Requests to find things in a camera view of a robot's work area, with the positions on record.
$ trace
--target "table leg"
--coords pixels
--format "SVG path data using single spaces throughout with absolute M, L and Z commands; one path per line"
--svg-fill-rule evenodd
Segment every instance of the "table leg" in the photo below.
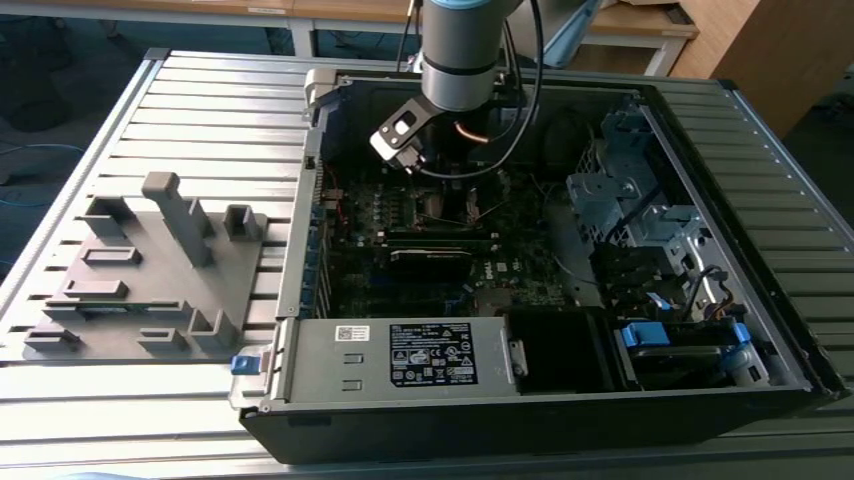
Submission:
M 665 40 L 664 45 L 656 51 L 656 55 L 653 55 L 653 60 L 650 60 L 646 72 L 644 72 L 645 75 L 653 77 L 666 77 L 670 75 L 670 69 L 677 63 L 686 42 L 688 40 L 681 37 L 668 38 Z
M 294 54 L 298 57 L 315 56 L 315 23 L 311 18 L 290 18 L 289 26 L 294 35 Z

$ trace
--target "barcode sticker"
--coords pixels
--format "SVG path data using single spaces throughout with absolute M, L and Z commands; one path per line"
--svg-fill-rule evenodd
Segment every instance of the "barcode sticker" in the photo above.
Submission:
M 335 327 L 337 342 L 368 342 L 372 340 L 372 327 L 368 325 L 340 325 Z
M 247 8 L 250 13 L 266 13 L 269 15 L 285 15 L 285 9 L 281 8 Z

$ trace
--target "floor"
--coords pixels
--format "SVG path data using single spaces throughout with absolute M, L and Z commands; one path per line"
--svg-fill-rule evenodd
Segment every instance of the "floor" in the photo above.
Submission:
M 121 22 L 118 38 L 109 39 L 94 20 L 67 20 L 63 37 L 74 55 L 71 66 L 53 75 L 73 106 L 73 119 L 38 133 L 15 131 L 0 119 L 0 152 L 18 144 L 62 143 L 86 148 L 150 47 L 233 53 L 293 54 L 285 30 L 201 25 Z M 394 60 L 400 36 L 319 32 L 322 56 Z M 408 43 L 408 53 L 417 48 Z M 813 111 L 787 145 L 845 217 L 854 219 L 851 181 L 854 163 L 852 114 L 831 118 Z M 0 156 L 0 200 L 23 204 L 50 203 L 71 173 L 78 154 L 67 150 L 22 150 Z M 13 207 L 0 203 L 0 279 L 9 271 L 39 224 L 47 206 Z

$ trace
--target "wooden table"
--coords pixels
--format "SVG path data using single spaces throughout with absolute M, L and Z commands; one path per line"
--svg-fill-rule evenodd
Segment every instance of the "wooden table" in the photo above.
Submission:
M 315 56 L 314 32 L 402 33 L 408 0 L 0 0 L 0 13 L 165 23 L 289 28 L 297 56 Z M 668 75 L 694 25 L 674 24 L 664 8 L 618 4 L 602 10 L 589 45 L 654 49 L 648 75 Z

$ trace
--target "wire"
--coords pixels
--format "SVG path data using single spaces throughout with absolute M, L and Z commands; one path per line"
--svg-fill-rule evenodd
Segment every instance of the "wire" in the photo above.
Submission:
M 457 133 L 460 133 L 464 137 L 466 137 L 473 142 L 478 142 L 485 145 L 492 142 L 492 140 L 484 135 L 478 135 L 477 133 L 470 132 L 466 129 L 466 126 L 461 122 L 454 122 L 454 128 L 457 128 Z
M 546 213 L 546 205 L 549 205 L 549 198 L 552 197 L 552 192 L 556 191 L 556 188 L 558 188 L 558 185 L 553 185 L 549 187 L 549 190 L 546 190 L 546 193 L 544 194 L 544 203 L 540 206 L 540 216 L 544 217 L 544 214 Z
M 540 186 L 540 182 L 537 181 L 537 177 L 534 176 L 534 174 L 532 173 L 532 181 L 534 182 L 534 186 L 537 187 L 537 190 L 540 190 L 540 194 L 545 197 L 546 196 L 546 190 L 544 190 L 544 187 Z
M 27 148 L 58 148 L 66 150 L 74 150 L 75 152 L 85 154 L 86 150 L 74 145 L 66 145 L 62 143 L 34 143 L 33 145 L 19 145 L 18 147 L 13 147 L 7 150 L 0 151 L 0 155 L 6 155 L 7 153 L 18 152 L 19 150 L 25 150 Z
M 714 272 L 724 271 L 721 267 L 717 265 L 709 265 L 704 268 L 704 271 L 700 272 L 700 275 L 694 279 L 692 283 L 692 288 L 689 289 L 688 301 L 685 302 L 685 313 L 682 314 L 682 321 L 688 322 L 692 319 L 692 311 L 694 310 L 694 300 L 697 300 L 697 294 L 700 293 L 700 287 L 704 284 L 704 280 L 709 275 Z
M 480 135 L 472 132 L 460 121 L 454 122 L 457 132 L 473 142 L 478 142 L 482 144 L 494 143 L 505 138 L 508 134 L 518 127 L 520 119 L 522 118 L 522 99 L 525 98 L 525 90 L 522 89 L 522 70 L 520 68 L 520 62 L 517 61 L 517 47 L 513 41 L 513 33 L 510 32 L 510 22 L 508 21 L 505 21 L 505 57 L 508 68 L 514 72 L 514 78 L 517 81 L 516 87 L 518 91 L 517 115 L 514 116 L 512 124 L 508 126 L 505 131 L 500 133 L 494 138 L 489 138 L 485 135 Z
M 513 143 L 510 144 L 510 147 L 508 148 L 508 151 L 502 156 L 502 159 L 498 162 L 496 162 L 493 165 L 486 167 L 484 170 L 480 170 L 477 172 L 470 172 L 470 173 L 462 173 L 458 175 L 449 175 L 445 173 L 433 172 L 422 168 L 420 172 L 422 172 L 429 177 L 440 178 L 442 180 L 464 180 L 466 178 L 480 177 L 481 175 L 490 173 L 493 170 L 497 170 L 498 168 L 501 168 L 501 166 L 505 164 L 505 162 L 513 155 L 513 152 L 517 149 L 517 145 L 520 145 L 520 142 L 522 141 L 522 137 L 525 136 L 525 133 L 529 130 L 529 126 L 532 125 L 532 120 L 534 119 L 537 106 L 540 105 L 540 94 L 541 94 L 542 83 L 544 83 L 544 61 L 545 61 L 544 60 L 544 50 L 545 50 L 544 19 L 540 13 L 540 3 L 537 2 L 537 0 L 530 0 L 530 1 L 532 1 L 532 13 L 534 14 L 534 29 L 537 31 L 537 35 L 536 35 L 537 37 L 537 75 L 534 77 L 534 94 L 532 96 L 532 101 L 529 104 L 529 114 L 525 117 L 525 122 L 522 123 L 522 127 L 517 132 L 517 137 L 514 138 Z
M 510 134 L 510 132 L 518 127 L 520 119 L 522 118 L 522 105 L 525 99 L 525 89 L 522 83 L 522 68 L 520 68 L 520 59 L 517 58 L 517 44 L 513 40 L 513 32 L 510 31 L 510 22 L 505 20 L 505 50 L 509 52 L 510 64 L 508 68 L 513 68 L 513 75 L 517 80 L 517 95 L 518 95 L 518 104 L 517 104 L 517 115 L 514 116 L 513 123 L 505 129 L 502 133 L 498 134 L 492 142 L 498 142 L 502 138 Z
M 561 259 L 558 258 L 558 255 L 553 254 L 552 258 L 554 258 L 556 263 L 558 264 L 558 267 L 561 267 L 561 270 L 564 270 L 564 272 L 573 277 L 576 280 L 578 280 L 580 282 L 585 282 L 589 283 L 592 285 L 596 285 L 597 287 L 600 286 L 600 284 L 597 282 L 594 282 L 593 280 L 588 280 L 586 278 L 580 277 L 573 270 L 570 270 L 569 268 L 566 268 L 566 265 L 564 265 L 564 263 L 561 263 Z
M 434 217 L 433 215 L 428 215 L 426 213 L 417 213 L 417 215 L 422 218 L 429 218 L 432 220 L 436 220 L 438 222 L 446 222 L 446 223 L 453 223 L 454 225 L 462 225 L 464 227 L 468 227 L 469 224 L 464 223 L 464 222 L 457 222 L 454 220 L 449 220 L 446 218 L 440 218 L 440 217 Z
M 650 206 L 650 203 L 653 203 L 653 200 L 656 199 L 656 197 L 661 192 L 662 192 L 662 186 L 660 184 L 660 185 L 656 185 L 656 188 L 649 191 L 649 193 L 644 196 L 644 198 L 641 199 L 636 207 L 632 209 L 632 211 L 626 214 L 624 218 L 620 219 L 620 221 L 617 222 L 612 230 L 609 230 L 609 233 L 605 236 L 604 243 L 609 243 L 609 241 L 612 240 L 612 237 L 617 235 L 617 232 L 620 232 L 621 229 L 632 223 L 636 217 L 641 215 L 641 212 L 644 212 L 646 207 Z
M 413 24 L 413 4 L 410 3 L 410 12 L 406 16 L 406 26 L 404 27 L 404 36 L 401 37 L 401 43 L 398 44 L 398 60 L 396 66 L 396 72 L 401 73 L 401 59 L 404 58 L 404 46 L 406 45 L 406 37 L 410 34 L 410 25 Z
M 338 188 L 338 176 L 335 175 L 335 170 L 333 170 L 333 167 L 326 167 L 326 171 L 330 172 L 330 177 L 333 178 L 333 187 L 335 188 L 335 194 L 344 194 L 344 190 Z M 342 212 L 342 201 L 341 199 L 335 199 L 335 210 L 338 211 L 338 218 L 342 221 L 342 223 L 346 223 L 345 220 L 345 213 Z
M 500 202 L 500 204 L 498 204 L 498 205 L 496 205 L 496 206 L 494 206 L 493 208 L 490 208 L 486 212 L 484 212 L 481 215 L 478 215 L 478 218 L 476 218 L 476 222 L 480 222 L 480 221 L 481 221 L 481 219 L 482 219 L 484 217 L 486 217 L 490 213 L 493 213 L 493 212 L 498 209 L 498 207 L 501 207 L 502 205 L 505 205 L 505 204 L 508 203 L 508 201 L 509 201 L 509 200 L 504 200 L 502 202 Z
M 45 203 L 18 203 L 18 202 L 7 202 L 6 200 L 0 200 L 0 205 L 6 205 L 7 207 L 23 207 L 23 208 L 37 208 L 46 207 L 54 202 Z
M 718 304 L 716 309 L 712 311 L 709 316 L 705 318 L 706 321 L 712 320 L 712 319 L 717 319 L 718 316 L 724 313 L 724 310 L 726 309 L 726 307 L 729 307 L 730 305 L 733 305 L 733 303 L 736 303 L 736 297 L 733 295 L 733 290 L 726 288 L 726 285 L 724 284 L 724 281 L 718 282 L 718 288 L 724 291 L 724 293 L 726 293 L 726 298 L 721 301 L 721 303 Z

